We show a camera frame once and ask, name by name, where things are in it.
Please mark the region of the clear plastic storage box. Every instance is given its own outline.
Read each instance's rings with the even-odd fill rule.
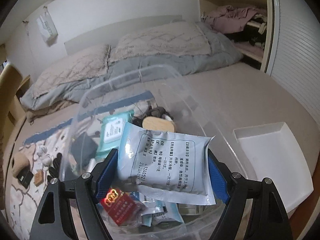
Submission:
[[[89,90],[81,99],[78,113],[72,120],[60,179],[75,179],[90,171],[92,158],[103,160],[96,156],[96,150],[104,117],[130,110],[134,111],[135,117],[139,117],[156,106],[163,106],[170,113],[178,133],[215,136],[209,148],[217,159],[232,172],[238,171],[246,178],[256,179],[252,166],[233,135],[221,131],[220,124],[225,120],[215,109],[204,111],[186,82],[187,79],[171,66],[154,65],[124,73]],[[217,200],[216,205],[206,208],[200,216],[183,216],[184,224],[162,223],[151,228],[118,227],[109,222],[103,211],[101,215],[113,239],[208,239],[224,206]]]

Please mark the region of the white medicine sachet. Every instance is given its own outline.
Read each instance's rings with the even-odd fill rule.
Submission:
[[[213,205],[208,169],[212,138],[124,125],[118,154],[119,187],[174,203]]]

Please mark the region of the pink fabric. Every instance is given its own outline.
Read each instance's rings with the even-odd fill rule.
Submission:
[[[243,31],[245,25],[257,13],[254,7],[233,8],[231,5],[220,6],[208,14],[205,19],[214,30],[225,33]]]
[[[257,55],[258,57],[263,57],[264,50],[262,48],[259,48],[257,46],[252,46],[248,41],[247,42],[235,42],[234,43],[236,48],[244,49],[248,52],[253,53],[254,55]]]

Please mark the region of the white cardboard tray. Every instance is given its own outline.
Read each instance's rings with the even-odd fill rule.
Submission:
[[[257,180],[273,180],[287,213],[311,194],[313,185],[307,162],[285,122],[234,129],[233,133]]]

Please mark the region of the beige bed sheet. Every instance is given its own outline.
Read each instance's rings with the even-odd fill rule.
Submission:
[[[229,133],[235,128],[286,122],[294,134],[313,174],[320,150],[320,132],[316,122],[302,105],[270,76],[244,63],[183,77],[192,95],[210,118],[211,109],[225,120],[221,123]],[[16,141],[16,152],[23,141],[36,132],[68,120],[76,112],[77,104],[36,119],[33,125],[25,123]],[[10,170],[6,185],[11,185]],[[10,199],[10,187],[6,187]],[[85,239],[79,218],[75,218],[78,234]]]

